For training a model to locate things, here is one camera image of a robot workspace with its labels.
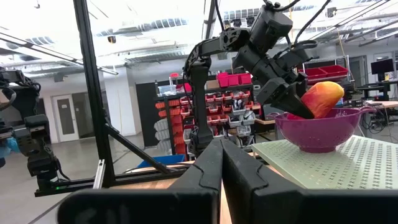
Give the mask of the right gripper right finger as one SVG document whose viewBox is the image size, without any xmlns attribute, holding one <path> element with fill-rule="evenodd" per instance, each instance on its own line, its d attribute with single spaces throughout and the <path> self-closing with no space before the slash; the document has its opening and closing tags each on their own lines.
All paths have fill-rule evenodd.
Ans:
<svg viewBox="0 0 398 224">
<path fill-rule="evenodd" d="M 233 224 L 398 224 L 398 190 L 304 189 L 229 140 L 222 148 Z"/>
</svg>

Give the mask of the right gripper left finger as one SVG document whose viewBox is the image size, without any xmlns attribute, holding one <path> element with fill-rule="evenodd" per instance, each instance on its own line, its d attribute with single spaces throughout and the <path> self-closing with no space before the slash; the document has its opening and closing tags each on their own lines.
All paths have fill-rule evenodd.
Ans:
<svg viewBox="0 0 398 224">
<path fill-rule="evenodd" d="M 60 204 L 58 224 L 219 224 L 222 166 L 213 140 L 170 187 L 81 190 Z"/>
</svg>

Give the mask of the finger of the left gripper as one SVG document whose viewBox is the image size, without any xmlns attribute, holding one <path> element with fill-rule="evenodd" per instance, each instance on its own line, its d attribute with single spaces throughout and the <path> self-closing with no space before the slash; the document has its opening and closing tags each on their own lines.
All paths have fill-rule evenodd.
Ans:
<svg viewBox="0 0 398 224">
<path fill-rule="evenodd" d="M 300 82 L 296 82 L 296 94 L 298 97 L 302 97 L 306 91 L 308 86 L 308 80 L 302 80 Z"/>
<path fill-rule="evenodd" d="M 289 112 L 305 119 L 313 119 L 313 113 L 305 106 L 296 92 L 296 85 L 288 84 L 283 78 L 271 78 L 257 94 L 260 104 Z"/>
</svg>

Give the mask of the red yellow mango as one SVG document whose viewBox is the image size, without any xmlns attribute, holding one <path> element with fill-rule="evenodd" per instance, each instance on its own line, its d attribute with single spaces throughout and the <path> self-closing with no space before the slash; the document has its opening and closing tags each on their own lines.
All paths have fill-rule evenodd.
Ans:
<svg viewBox="0 0 398 224">
<path fill-rule="evenodd" d="M 344 89 L 335 82 L 318 82 L 301 97 L 304 105 L 315 119 L 325 118 L 331 109 L 344 96 Z"/>
</svg>

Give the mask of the purple colander bowl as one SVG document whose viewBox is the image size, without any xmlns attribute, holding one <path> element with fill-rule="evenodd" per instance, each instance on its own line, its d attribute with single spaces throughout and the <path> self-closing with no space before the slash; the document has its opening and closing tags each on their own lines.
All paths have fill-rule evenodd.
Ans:
<svg viewBox="0 0 398 224">
<path fill-rule="evenodd" d="M 290 113 L 271 113 L 283 137 L 310 153 L 331 152 L 346 142 L 358 127 L 364 113 L 375 112 L 372 107 L 333 108 L 326 117 L 318 119 L 295 119 Z"/>
</svg>

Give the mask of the shelf with large red bins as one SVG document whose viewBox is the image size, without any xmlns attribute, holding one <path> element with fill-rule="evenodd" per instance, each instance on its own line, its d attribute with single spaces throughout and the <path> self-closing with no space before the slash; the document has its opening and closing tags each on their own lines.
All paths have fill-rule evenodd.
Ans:
<svg viewBox="0 0 398 224">
<path fill-rule="evenodd" d="M 317 68 L 304 68 L 300 70 L 304 72 L 308 77 L 308 84 L 314 85 L 318 82 L 339 82 L 344 78 L 347 78 L 349 70 L 340 65 L 329 65 Z"/>
</svg>

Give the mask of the blue plastic bin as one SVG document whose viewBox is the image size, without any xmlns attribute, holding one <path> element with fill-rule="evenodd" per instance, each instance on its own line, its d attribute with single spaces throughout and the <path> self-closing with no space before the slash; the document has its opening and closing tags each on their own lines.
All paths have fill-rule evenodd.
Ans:
<svg viewBox="0 0 398 224">
<path fill-rule="evenodd" d="M 184 162 L 185 155 L 184 154 L 176 154 L 176 155 L 169 155 L 169 156 L 157 156 L 157 157 L 153 157 L 153 159 L 161 164 L 171 165 L 171 164 L 176 164 L 179 162 Z M 152 165 L 149 164 L 147 161 L 142 161 L 137 166 L 137 168 L 144 168 L 144 167 L 152 167 Z"/>
</svg>

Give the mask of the rack with red bins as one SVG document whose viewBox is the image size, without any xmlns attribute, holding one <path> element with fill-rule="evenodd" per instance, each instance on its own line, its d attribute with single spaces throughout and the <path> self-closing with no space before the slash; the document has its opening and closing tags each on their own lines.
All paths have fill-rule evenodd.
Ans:
<svg viewBox="0 0 398 224">
<path fill-rule="evenodd" d="M 190 133 L 197 126 L 195 104 L 189 95 L 191 86 L 174 82 L 176 76 L 171 74 L 170 84 L 157 88 L 154 106 L 160 119 L 154 124 L 155 138 L 159 149 L 189 159 Z M 254 89 L 249 73 L 219 73 L 205 83 L 206 122 L 215 139 L 226 137 L 243 149 L 256 141 L 254 123 L 261 106 Z"/>
</svg>

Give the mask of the pale green perforated metal shelf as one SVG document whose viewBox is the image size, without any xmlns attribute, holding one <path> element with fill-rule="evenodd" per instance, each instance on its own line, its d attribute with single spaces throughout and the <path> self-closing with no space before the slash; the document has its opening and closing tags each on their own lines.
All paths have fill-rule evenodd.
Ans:
<svg viewBox="0 0 398 224">
<path fill-rule="evenodd" d="M 252 150 L 289 181 L 308 189 L 398 189 L 398 144 L 353 135 L 332 152 L 309 153 L 287 140 Z"/>
</svg>

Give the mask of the black computer monitor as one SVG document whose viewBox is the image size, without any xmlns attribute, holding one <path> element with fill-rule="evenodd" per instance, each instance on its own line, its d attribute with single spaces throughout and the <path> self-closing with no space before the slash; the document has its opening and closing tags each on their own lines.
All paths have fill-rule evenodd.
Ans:
<svg viewBox="0 0 398 224">
<path fill-rule="evenodd" d="M 386 73 L 394 71 L 393 59 L 384 59 L 371 63 L 371 73 L 377 75 L 377 80 L 383 82 L 386 80 Z"/>
</svg>

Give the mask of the white door with window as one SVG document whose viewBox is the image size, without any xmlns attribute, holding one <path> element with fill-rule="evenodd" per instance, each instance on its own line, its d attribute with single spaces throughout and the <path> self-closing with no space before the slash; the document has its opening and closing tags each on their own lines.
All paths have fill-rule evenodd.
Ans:
<svg viewBox="0 0 398 224">
<path fill-rule="evenodd" d="M 79 140 L 75 108 L 71 95 L 53 97 L 60 142 Z"/>
</svg>

